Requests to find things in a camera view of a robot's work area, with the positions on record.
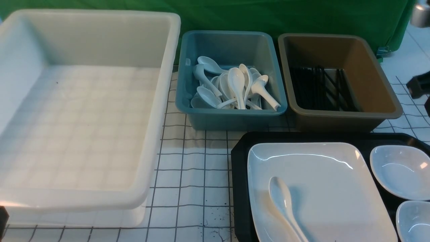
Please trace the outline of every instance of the black tray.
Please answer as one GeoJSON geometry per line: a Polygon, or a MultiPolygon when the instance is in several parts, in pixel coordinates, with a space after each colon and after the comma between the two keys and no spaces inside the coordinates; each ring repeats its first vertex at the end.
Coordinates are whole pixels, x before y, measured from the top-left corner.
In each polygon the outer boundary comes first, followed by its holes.
{"type": "MultiPolygon", "coordinates": [[[[381,145],[406,145],[422,150],[430,156],[430,146],[403,133],[293,133],[293,132],[250,132],[245,134],[231,150],[233,207],[235,234],[239,242],[258,242],[252,221],[248,194],[247,161],[249,149],[258,143],[301,143],[301,142],[344,142],[361,152],[369,170],[369,155],[372,149],[381,145]]],[[[385,190],[373,176],[376,187],[384,201],[388,214],[396,229],[396,211],[406,201],[385,190]]]]}

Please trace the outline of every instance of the blue plastic bin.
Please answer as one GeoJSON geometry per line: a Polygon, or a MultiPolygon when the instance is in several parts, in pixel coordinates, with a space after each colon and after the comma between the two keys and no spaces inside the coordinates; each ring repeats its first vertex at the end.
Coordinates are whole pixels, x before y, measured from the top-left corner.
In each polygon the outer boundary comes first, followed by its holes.
{"type": "Polygon", "coordinates": [[[260,130],[287,110],[287,98],[270,35],[246,31],[189,31],[182,37],[176,106],[195,130],[260,130]],[[223,69],[243,63],[269,76],[267,91],[281,105],[277,111],[262,100],[263,110],[194,109],[190,101],[199,81],[193,67],[199,56],[214,59],[223,69]]]}

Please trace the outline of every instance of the green backdrop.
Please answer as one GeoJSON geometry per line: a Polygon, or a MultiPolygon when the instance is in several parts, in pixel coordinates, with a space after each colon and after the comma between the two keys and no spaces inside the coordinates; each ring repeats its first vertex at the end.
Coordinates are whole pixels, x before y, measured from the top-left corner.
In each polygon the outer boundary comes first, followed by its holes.
{"type": "Polygon", "coordinates": [[[397,50],[415,0],[0,0],[0,16],[24,8],[175,12],[189,30],[353,34],[374,51],[397,50]]]}

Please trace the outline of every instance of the white oval dish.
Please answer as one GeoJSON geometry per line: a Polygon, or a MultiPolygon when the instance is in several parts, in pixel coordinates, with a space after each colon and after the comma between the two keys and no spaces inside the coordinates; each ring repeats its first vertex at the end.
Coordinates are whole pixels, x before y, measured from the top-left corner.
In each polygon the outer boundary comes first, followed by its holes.
{"type": "Polygon", "coordinates": [[[430,239],[430,202],[406,201],[397,209],[396,226],[402,242],[430,239]]]}
{"type": "Polygon", "coordinates": [[[411,146],[377,146],[370,166],[378,182],[390,193],[408,200],[430,200],[430,158],[411,146]]]}

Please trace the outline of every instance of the white table surface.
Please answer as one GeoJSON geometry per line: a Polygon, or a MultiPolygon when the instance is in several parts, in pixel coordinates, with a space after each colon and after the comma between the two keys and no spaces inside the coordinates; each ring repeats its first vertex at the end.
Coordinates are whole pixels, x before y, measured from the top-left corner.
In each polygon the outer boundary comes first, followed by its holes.
{"type": "MultiPolygon", "coordinates": [[[[386,120],[374,132],[407,133],[430,144],[427,96],[412,100],[406,83],[430,71],[430,29],[409,26],[400,49],[381,64],[404,114],[386,120]]],[[[244,132],[195,131],[175,106],[177,73],[173,74],[163,126],[162,147],[145,222],[122,228],[8,227],[4,242],[235,242],[230,150],[244,132]]],[[[289,117],[284,127],[296,131],[289,117]]]]}

